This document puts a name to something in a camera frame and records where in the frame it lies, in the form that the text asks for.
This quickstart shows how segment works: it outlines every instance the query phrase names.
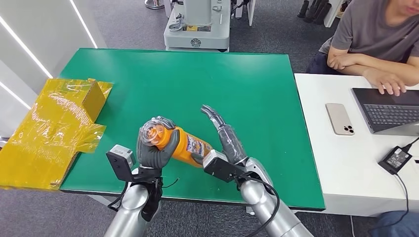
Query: gray carpet floor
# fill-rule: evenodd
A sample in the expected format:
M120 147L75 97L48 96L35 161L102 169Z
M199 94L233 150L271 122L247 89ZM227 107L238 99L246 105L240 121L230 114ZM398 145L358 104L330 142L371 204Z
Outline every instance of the gray carpet floor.
M108 47L165 48L163 9L146 9L141 0L89 2ZM285 53L294 72L304 72L310 58L335 31L336 22L329 29L306 24L296 17L300 4L300 0L258 0L252 27L246 10L241 20L232 21L231 51ZM113 216L113 211L85 195L0 190L0 237L99 237ZM302 212L297 216L316 237L352 236L349 216ZM354 217L355 236L368 236L374 222L374 218ZM147 236L241 237L258 226L243 207L163 201Z

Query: spray can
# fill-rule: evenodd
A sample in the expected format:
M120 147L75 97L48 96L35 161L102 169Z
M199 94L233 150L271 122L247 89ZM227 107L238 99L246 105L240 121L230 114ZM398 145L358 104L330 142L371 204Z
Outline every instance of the spray can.
M193 160L191 154L197 153L205 157L212 150L212 146L178 126L175 129L180 131L180 137L179 144L172 157L195 167L202 167ZM162 150L169 142L171 133L175 129L167 129L160 120L152 118L142 126L140 139L145 145L156 146L159 150Z

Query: person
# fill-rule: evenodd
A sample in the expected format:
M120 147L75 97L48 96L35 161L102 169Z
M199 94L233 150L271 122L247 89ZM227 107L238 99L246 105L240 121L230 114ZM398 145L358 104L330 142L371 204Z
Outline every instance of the person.
M372 237L417 237L419 235L419 213L390 211L381 214L369 233Z
M364 76L381 94L419 83L419 0L353 0L310 74Z

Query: white machine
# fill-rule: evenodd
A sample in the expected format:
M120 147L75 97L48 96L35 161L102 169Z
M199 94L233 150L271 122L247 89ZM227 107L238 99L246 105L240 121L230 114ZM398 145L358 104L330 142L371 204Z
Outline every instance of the white machine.
M166 50L228 52L230 0L173 1L165 29Z

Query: yellow plastic bag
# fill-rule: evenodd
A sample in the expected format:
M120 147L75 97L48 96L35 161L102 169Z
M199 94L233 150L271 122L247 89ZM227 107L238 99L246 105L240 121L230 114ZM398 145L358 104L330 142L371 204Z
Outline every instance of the yellow plastic bag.
M0 187L59 189L78 152L92 153L106 126L95 124L112 84L49 79L0 152Z

